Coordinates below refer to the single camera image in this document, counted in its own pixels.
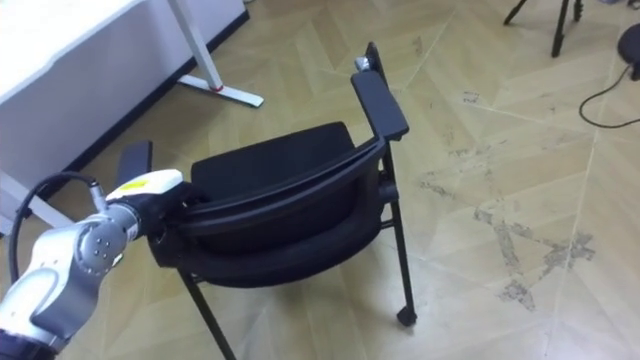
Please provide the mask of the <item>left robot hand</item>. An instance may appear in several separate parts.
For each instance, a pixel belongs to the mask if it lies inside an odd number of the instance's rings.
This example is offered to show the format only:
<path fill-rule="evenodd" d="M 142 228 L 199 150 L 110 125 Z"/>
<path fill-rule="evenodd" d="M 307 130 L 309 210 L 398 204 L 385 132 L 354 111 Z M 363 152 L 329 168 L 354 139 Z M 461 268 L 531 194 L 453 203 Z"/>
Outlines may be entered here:
<path fill-rule="evenodd" d="M 106 197 L 109 205 L 129 208 L 137 221 L 136 235 L 148 236 L 173 220 L 183 208 L 209 200 L 205 192 L 187 182 L 177 169 L 155 170 L 139 175 L 117 187 Z"/>

